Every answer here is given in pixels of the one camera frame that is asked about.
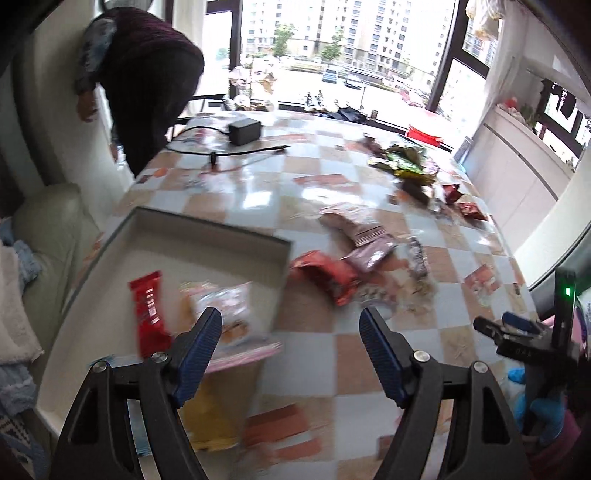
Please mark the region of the red wrapper on table edge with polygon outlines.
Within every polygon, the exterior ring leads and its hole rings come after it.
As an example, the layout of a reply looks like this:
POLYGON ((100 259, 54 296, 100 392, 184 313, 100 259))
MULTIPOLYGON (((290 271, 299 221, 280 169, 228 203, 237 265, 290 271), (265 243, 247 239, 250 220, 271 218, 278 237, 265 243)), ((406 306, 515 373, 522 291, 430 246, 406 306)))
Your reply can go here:
POLYGON ((486 221, 488 217, 481 211, 474 202, 460 202, 457 207, 461 215, 469 220, 486 221))

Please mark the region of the pile of clothes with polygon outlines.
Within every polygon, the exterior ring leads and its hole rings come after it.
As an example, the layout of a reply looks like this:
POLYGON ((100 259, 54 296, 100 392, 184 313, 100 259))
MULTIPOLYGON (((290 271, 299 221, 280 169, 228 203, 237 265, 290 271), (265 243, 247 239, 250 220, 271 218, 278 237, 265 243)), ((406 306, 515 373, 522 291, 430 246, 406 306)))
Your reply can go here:
POLYGON ((25 312, 26 287, 41 273, 29 246, 1 219, 1 413, 15 417, 33 407, 37 387, 29 366, 43 349, 25 312))

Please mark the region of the white cranberry crisp packet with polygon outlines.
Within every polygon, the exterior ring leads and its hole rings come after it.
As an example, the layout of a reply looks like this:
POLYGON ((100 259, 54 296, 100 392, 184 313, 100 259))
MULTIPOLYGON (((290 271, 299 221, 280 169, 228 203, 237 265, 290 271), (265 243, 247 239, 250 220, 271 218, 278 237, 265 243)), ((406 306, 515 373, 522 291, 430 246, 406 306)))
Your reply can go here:
POLYGON ((386 234, 383 225, 377 222, 368 208, 350 203, 322 208, 318 221, 344 233, 356 247, 370 244, 386 234))

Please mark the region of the yellow biscuit clear packet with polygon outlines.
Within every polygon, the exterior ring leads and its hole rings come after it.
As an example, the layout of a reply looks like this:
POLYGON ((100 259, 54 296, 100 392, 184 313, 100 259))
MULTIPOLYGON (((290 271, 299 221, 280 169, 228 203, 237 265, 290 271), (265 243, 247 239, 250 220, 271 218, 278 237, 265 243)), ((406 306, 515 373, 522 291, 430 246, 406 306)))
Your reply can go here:
POLYGON ((438 287, 425 247, 416 236, 400 237, 390 254, 363 278, 356 299, 365 305, 383 305, 422 313, 432 308, 438 287))

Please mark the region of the grey shallow cardboard box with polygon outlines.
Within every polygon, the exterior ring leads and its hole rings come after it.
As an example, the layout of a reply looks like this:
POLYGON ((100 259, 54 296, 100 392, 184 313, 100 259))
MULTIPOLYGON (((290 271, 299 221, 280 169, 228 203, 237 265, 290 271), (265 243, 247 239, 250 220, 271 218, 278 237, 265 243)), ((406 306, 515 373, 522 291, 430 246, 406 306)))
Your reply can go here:
POLYGON ((163 351, 211 306, 221 311, 221 340, 180 417, 194 449, 238 446, 260 366, 280 352, 273 323, 290 250, 289 241, 273 236, 133 209, 67 303, 36 403, 49 432, 61 432, 94 362, 129 365, 163 351))

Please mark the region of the red snack packet white lettering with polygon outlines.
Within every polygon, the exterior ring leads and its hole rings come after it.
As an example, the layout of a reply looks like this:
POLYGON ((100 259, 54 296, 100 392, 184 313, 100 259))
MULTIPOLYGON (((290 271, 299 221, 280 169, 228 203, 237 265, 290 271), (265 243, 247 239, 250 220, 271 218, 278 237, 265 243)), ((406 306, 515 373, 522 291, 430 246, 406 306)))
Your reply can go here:
POLYGON ((137 320, 137 339, 142 359, 167 351, 172 336, 160 315, 161 272, 154 271, 128 283, 137 320))

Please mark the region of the pink cranberry crisp packet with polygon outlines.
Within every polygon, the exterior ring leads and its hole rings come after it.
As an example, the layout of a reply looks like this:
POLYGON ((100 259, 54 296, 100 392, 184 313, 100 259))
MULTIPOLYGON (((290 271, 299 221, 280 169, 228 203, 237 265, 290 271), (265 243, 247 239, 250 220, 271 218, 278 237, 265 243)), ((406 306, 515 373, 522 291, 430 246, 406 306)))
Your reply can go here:
POLYGON ((178 332, 192 328, 207 307, 221 314, 221 338, 207 366, 207 373, 259 362, 280 352, 280 340, 263 331, 254 317, 250 290, 252 282, 231 287, 214 283, 184 282, 179 287, 178 332))

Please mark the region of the red basin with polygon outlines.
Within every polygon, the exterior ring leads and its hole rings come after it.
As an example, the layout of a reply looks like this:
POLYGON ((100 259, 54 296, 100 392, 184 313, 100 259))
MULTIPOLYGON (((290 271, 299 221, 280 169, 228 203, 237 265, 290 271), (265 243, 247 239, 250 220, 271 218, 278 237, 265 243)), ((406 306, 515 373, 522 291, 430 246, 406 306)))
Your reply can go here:
POLYGON ((413 126, 410 126, 408 128, 406 132, 406 137, 435 147, 440 147, 443 144, 443 139, 441 137, 425 133, 422 130, 415 128, 413 126))

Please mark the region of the purple snack packet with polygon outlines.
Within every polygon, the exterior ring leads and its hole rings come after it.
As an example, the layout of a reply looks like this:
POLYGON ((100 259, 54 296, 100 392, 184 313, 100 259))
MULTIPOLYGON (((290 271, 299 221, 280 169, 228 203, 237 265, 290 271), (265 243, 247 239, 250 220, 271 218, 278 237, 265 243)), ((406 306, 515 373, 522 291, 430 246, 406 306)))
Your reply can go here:
POLYGON ((356 271, 369 274, 394 252, 396 246, 396 239, 390 234, 384 234, 367 245, 356 248, 342 260, 356 271))

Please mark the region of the pile of green yellow wrappers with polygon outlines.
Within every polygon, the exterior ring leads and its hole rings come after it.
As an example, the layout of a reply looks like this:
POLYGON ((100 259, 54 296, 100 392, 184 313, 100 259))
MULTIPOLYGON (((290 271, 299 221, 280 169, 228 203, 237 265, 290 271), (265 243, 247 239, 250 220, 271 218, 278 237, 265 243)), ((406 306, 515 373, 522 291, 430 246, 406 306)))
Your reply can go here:
POLYGON ((369 135, 363 136, 361 145, 372 154, 368 160, 370 167, 394 176, 401 191, 420 204, 429 205, 440 167, 428 161, 423 147, 402 142, 384 148, 369 135))

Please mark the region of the black power adapter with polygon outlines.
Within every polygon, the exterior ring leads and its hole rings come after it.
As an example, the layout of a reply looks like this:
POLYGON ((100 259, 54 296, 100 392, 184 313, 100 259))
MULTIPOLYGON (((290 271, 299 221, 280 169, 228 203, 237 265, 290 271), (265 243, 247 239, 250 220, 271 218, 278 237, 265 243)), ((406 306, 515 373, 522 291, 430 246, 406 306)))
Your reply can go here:
POLYGON ((262 123, 252 118, 242 118, 228 125, 228 139, 232 145, 242 146, 256 140, 262 135, 262 123))

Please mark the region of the white cabinet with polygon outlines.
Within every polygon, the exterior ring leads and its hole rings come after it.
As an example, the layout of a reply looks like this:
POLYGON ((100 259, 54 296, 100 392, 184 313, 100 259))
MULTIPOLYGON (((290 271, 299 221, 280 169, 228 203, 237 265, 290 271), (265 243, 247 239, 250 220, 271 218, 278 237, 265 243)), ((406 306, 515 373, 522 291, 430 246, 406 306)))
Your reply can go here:
POLYGON ((463 166, 515 252, 570 183, 572 170, 523 123, 499 107, 487 113, 463 166))

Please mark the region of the dark red snack packet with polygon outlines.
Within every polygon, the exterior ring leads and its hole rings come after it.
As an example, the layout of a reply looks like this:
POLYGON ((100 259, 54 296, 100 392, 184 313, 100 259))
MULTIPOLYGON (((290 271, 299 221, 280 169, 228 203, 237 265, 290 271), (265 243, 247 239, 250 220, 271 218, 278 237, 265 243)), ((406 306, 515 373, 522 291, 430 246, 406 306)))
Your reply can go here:
POLYGON ((320 250, 311 250, 290 263, 291 270, 308 279, 332 299, 337 306, 352 301, 360 278, 345 260, 337 259, 320 250))

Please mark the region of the yellow stick packet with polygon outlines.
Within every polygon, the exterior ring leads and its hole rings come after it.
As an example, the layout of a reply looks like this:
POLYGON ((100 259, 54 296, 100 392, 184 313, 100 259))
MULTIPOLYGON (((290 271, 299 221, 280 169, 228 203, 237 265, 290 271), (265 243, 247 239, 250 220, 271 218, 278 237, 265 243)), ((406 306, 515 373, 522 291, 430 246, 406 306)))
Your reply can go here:
POLYGON ((180 417, 195 452, 224 451, 238 444, 238 432, 223 412, 208 378, 201 381, 195 396, 184 403, 180 417))

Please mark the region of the small red wrapper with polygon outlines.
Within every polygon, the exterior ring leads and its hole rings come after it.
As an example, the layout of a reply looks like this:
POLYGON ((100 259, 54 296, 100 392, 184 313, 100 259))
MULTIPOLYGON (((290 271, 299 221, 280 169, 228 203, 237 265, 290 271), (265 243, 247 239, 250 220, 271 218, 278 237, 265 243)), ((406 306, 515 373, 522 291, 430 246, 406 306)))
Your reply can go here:
POLYGON ((464 195, 459 184, 443 184, 442 187, 447 205, 454 205, 464 195))

